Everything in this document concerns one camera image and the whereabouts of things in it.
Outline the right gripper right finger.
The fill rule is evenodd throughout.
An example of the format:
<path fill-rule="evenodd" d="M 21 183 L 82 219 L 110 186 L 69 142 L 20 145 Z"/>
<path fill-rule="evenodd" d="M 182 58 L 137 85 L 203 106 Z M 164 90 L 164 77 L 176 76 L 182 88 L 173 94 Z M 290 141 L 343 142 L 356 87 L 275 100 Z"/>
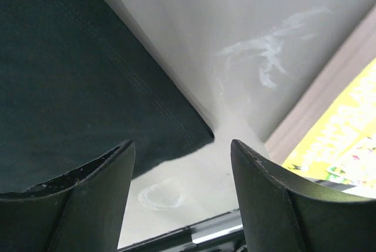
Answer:
<path fill-rule="evenodd" d="M 375 200 L 322 186 L 231 142 L 248 251 L 375 251 Z"/>

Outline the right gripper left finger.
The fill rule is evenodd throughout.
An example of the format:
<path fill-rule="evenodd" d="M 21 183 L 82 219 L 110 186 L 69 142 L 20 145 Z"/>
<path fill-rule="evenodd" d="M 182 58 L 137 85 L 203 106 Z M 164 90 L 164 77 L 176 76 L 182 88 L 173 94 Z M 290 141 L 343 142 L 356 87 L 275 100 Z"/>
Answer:
<path fill-rule="evenodd" d="M 23 192 L 1 194 L 1 251 L 116 251 L 135 165 L 124 141 Z"/>

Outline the black t shirt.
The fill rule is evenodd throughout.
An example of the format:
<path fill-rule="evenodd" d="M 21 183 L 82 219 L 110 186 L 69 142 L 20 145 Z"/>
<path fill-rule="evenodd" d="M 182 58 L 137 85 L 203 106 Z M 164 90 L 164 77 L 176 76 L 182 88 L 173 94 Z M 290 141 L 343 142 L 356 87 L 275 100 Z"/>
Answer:
<path fill-rule="evenodd" d="M 1 0 L 1 192 L 134 142 L 134 176 L 213 132 L 104 0 Z"/>

